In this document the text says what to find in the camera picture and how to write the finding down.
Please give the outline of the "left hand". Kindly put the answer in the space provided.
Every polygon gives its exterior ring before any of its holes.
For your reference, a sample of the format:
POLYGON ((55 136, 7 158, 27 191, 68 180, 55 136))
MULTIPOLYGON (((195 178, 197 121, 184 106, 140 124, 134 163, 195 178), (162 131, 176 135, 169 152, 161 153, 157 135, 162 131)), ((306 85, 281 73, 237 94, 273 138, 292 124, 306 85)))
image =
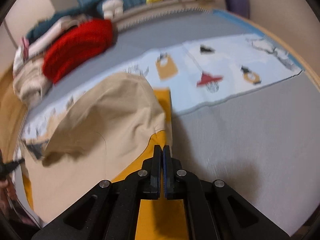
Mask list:
POLYGON ((39 228, 21 205, 15 187, 9 177, 1 180, 1 211, 7 220, 39 228))

